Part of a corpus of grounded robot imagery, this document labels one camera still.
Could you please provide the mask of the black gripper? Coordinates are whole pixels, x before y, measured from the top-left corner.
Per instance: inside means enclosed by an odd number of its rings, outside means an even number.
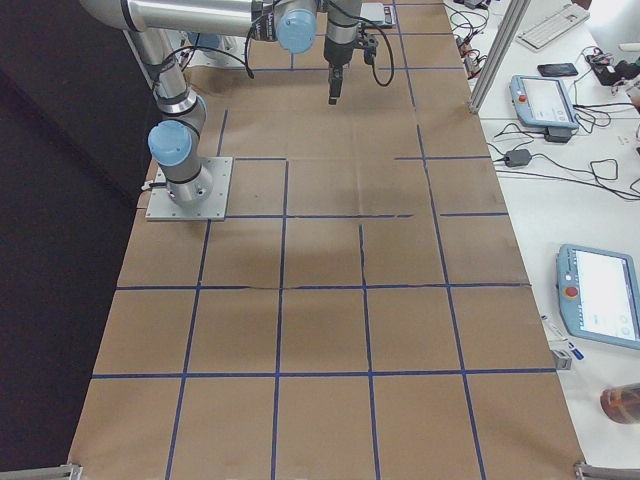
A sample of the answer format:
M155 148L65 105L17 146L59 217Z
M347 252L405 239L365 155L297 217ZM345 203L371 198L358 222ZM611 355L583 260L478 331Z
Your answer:
M356 49L363 51L366 65L373 66L378 40L374 35L357 28L328 28L324 41L324 58L329 63L328 104L336 105L341 97L343 67L351 62Z

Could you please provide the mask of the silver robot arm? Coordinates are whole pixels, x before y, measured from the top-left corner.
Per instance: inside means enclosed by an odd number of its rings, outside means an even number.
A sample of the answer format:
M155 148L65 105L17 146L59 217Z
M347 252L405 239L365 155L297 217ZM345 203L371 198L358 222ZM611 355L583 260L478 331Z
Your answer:
M163 115L150 131L148 145L164 174L170 201L180 206L203 202L214 180L197 155L206 104L187 83L169 31L278 42L300 54L313 45L317 15L324 13L331 104L340 98L343 69L364 37L359 1L85 1L82 6L98 21L130 36Z

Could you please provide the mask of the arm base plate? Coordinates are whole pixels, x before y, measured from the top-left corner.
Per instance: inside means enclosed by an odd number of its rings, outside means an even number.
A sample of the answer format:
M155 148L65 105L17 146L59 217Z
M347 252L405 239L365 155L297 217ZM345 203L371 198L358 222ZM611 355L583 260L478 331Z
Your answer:
M226 218L232 157L201 157L199 175L189 183L176 184L166 180L157 168L150 189L146 219L150 221L224 221Z

